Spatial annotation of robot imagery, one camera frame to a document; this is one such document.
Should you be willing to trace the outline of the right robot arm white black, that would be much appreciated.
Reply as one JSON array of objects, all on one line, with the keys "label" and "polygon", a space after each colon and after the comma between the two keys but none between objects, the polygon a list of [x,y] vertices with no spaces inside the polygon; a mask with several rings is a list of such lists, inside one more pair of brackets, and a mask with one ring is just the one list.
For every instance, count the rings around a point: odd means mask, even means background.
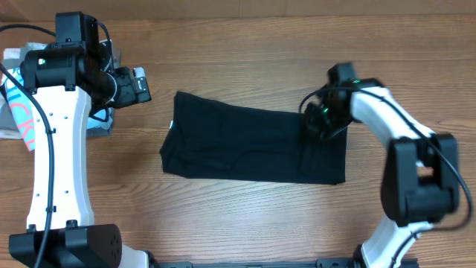
[{"label": "right robot arm white black", "polygon": [[376,79],[334,80],[314,91],[319,103],[304,98],[299,106],[305,129],[328,141],[352,122],[366,125],[387,151],[380,197],[384,216],[359,245],[349,267],[416,267],[404,256],[459,205],[467,187],[457,170],[457,142],[437,134],[410,116]]}]

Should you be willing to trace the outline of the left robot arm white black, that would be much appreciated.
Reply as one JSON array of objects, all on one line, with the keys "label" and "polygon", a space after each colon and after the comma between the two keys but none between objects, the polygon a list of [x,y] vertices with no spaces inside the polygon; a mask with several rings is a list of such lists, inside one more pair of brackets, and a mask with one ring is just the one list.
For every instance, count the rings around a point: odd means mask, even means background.
[{"label": "left robot arm white black", "polygon": [[27,267],[153,267],[116,225],[95,223],[86,172],[91,110],[149,101],[144,70],[111,69],[78,45],[29,51],[21,74],[33,107],[34,183],[27,230],[10,236],[10,255]]}]

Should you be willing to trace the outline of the black t-shirt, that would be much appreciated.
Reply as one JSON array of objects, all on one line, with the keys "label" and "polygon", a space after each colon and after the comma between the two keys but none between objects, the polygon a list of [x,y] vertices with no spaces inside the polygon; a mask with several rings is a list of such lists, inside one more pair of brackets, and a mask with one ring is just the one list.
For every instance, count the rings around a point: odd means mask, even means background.
[{"label": "black t-shirt", "polygon": [[346,132],[318,141],[302,114],[177,92],[160,154],[165,173],[188,179],[337,185],[345,181],[346,149]]}]

